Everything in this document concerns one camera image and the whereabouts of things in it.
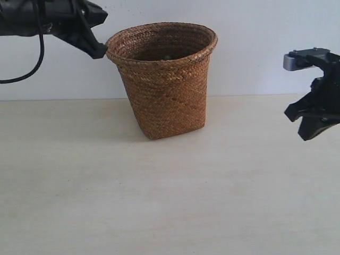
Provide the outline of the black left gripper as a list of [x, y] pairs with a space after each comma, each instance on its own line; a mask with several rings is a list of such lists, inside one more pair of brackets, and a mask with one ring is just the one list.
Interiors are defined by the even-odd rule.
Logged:
[[108, 13], [91, 1], [42, 1], [44, 33], [95, 60], [103, 58], [108, 47], [96, 39], [91, 29], [103, 24], [107, 17]]

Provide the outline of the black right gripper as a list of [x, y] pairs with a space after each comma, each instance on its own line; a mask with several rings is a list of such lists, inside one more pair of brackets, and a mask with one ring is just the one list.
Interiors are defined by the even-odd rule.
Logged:
[[284, 114], [291, 122], [302, 117], [298, 135], [304, 141], [311, 140], [339, 124], [339, 120], [321, 117], [321, 114], [339, 114], [339, 68], [315, 78], [311, 92], [289, 104]]

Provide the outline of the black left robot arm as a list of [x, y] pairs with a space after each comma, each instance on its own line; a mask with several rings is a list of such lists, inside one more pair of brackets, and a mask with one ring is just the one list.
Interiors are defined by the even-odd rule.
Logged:
[[107, 17], [108, 13], [91, 1], [1, 1], [1, 36], [52, 35], [100, 59], [107, 46], [96, 39], [92, 28]]

